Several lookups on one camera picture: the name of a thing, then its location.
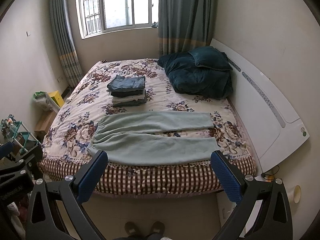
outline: tile floor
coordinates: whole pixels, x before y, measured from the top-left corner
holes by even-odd
[[[58,206],[70,235],[79,239],[61,201]],[[215,193],[178,199],[108,198],[93,194],[83,207],[107,240],[127,236],[127,221],[136,223],[147,235],[153,222],[159,220],[166,226],[165,236],[173,240],[211,240],[220,230]]]

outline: curtain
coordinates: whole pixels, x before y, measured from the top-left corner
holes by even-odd
[[[159,0],[159,55],[211,43],[216,0]]]
[[[83,73],[73,43],[67,0],[50,0],[50,16],[62,68],[69,85],[76,87]]]

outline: stack of folded clothes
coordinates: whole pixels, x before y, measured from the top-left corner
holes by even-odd
[[[138,106],[146,103],[146,87],[144,76],[125,78],[117,75],[108,85],[113,106]]]

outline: blue gripper pad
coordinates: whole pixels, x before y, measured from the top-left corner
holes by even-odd
[[[99,156],[93,163],[91,163],[91,161],[88,163],[88,165],[91,166],[79,182],[76,198],[79,204],[89,200],[108,164],[108,155],[106,152],[102,151],[96,154],[99,154]]]
[[[0,160],[6,157],[12,151],[13,151],[13,144],[11,142],[7,142],[6,144],[0,146]]]
[[[239,204],[242,200],[241,185],[232,174],[228,166],[224,163],[218,153],[211,154],[211,167],[219,179],[229,200]]]

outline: slipper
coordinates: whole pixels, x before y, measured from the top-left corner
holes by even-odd
[[[156,221],[153,223],[151,229],[150,229],[150,235],[151,234],[164,234],[164,223],[160,222],[160,221]]]
[[[133,222],[126,222],[124,225],[124,230],[128,234],[128,236],[142,236],[139,228]]]

